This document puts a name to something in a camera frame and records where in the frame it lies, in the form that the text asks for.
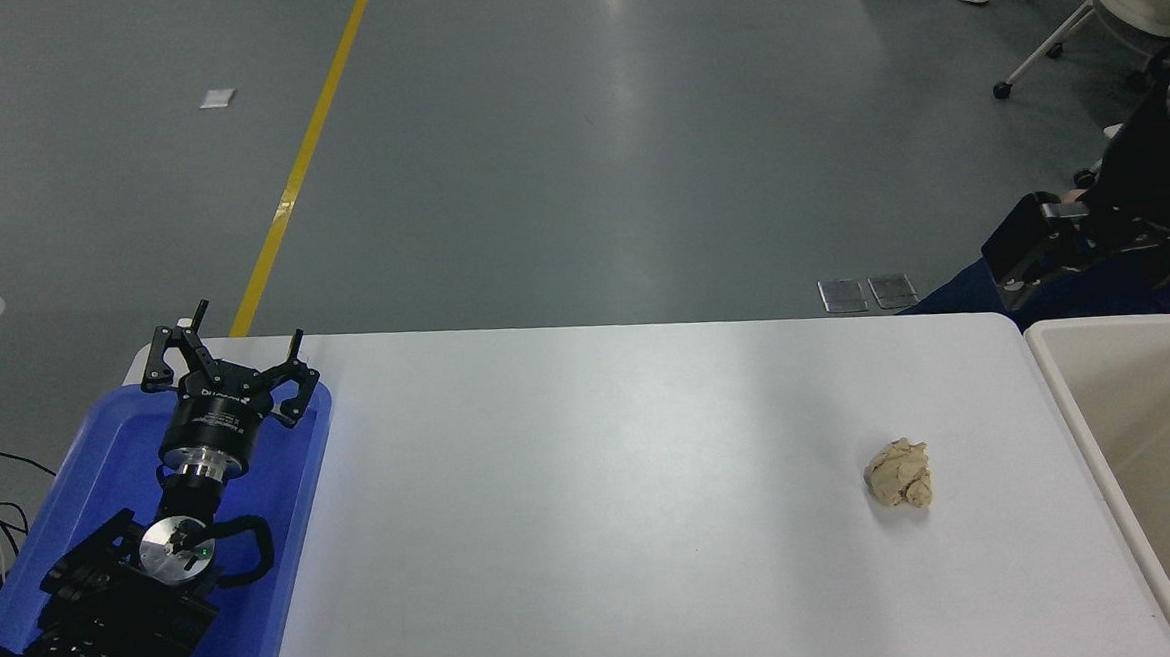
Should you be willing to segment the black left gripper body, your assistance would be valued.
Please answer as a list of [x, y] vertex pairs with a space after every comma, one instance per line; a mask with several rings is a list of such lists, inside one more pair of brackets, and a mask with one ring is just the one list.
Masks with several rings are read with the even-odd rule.
[[201, 450], [216, 450], [230, 466], [249, 466], [257, 433], [273, 409], [269, 390], [239, 392], [186, 378], [177, 390], [177, 408], [161, 437], [158, 459], [171, 468]]

